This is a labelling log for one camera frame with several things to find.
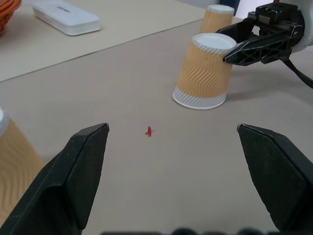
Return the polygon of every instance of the orange wavy paper cup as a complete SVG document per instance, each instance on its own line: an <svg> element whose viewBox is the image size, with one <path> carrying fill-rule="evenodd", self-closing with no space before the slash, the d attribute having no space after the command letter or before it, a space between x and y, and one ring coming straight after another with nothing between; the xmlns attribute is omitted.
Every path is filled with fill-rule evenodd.
<svg viewBox="0 0 313 235"><path fill-rule="evenodd" d="M43 166L24 134L0 109L0 227Z"/></svg>
<svg viewBox="0 0 313 235"><path fill-rule="evenodd" d="M212 109L222 105L231 73L223 57L237 43L220 33L200 33L192 38L173 99L191 109Z"/></svg>

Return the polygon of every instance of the paper cup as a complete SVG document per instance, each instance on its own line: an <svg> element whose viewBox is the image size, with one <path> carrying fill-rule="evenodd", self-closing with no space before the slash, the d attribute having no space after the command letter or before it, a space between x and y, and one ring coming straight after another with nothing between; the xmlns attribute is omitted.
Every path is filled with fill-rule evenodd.
<svg viewBox="0 0 313 235"><path fill-rule="evenodd" d="M235 9L225 5L208 5L200 33L215 33L221 28L230 26Z"/></svg>
<svg viewBox="0 0 313 235"><path fill-rule="evenodd" d="M43 166L42 158L0 109L0 227Z"/></svg>
<svg viewBox="0 0 313 235"><path fill-rule="evenodd" d="M212 109L222 105L231 73L223 57L237 43L219 33L200 33L192 38L173 99L191 109Z"/></svg>

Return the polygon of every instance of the black mechanical part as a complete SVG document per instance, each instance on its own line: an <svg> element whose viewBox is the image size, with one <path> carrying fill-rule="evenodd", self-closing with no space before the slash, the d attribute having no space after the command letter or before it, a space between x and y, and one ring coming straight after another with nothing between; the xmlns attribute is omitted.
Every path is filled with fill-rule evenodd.
<svg viewBox="0 0 313 235"><path fill-rule="evenodd" d="M260 28L259 36L252 33ZM217 33L228 35L241 43L225 56L229 64L247 66L289 58L292 47L304 35L304 18L298 6L274 2L259 6L244 21L222 28Z"/></svg>
<svg viewBox="0 0 313 235"><path fill-rule="evenodd" d="M238 133L252 181L278 230L312 231L313 164L271 130L241 124Z"/></svg>
<svg viewBox="0 0 313 235"><path fill-rule="evenodd" d="M306 85L313 89L313 80L300 72L290 60L283 60L283 63L291 69Z"/></svg>
<svg viewBox="0 0 313 235"><path fill-rule="evenodd" d="M36 176L0 235L80 235L99 185L108 124L73 135Z"/></svg>

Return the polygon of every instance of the robotic arm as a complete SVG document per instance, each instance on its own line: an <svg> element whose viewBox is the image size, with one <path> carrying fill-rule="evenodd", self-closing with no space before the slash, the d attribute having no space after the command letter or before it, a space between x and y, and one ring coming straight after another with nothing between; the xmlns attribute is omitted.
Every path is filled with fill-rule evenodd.
<svg viewBox="0 0 313 235"><path fill-rule="evenodd" d="M252 30L259 27L259 35ZM313 80L300 72L289 60L292 53L313 45L313 1L280 0L249 12L242 22L217 31L239 44L225 56L229 64L247 66L261 61L267 64L281 60L305 84L313 88Z"/></svg>

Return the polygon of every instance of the white cup base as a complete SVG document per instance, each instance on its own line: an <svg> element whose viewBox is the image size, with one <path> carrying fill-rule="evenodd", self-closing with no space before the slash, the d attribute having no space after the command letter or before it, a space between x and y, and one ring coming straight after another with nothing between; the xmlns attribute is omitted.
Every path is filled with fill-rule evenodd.
<svg viewBox="0 0 313 235"><path fill-rule="evenodd" d="M221 106L226 100L226 93L212 98L199 98L186 94L178 87L175 87L173 100L189 109L209 110Z"/></svg>

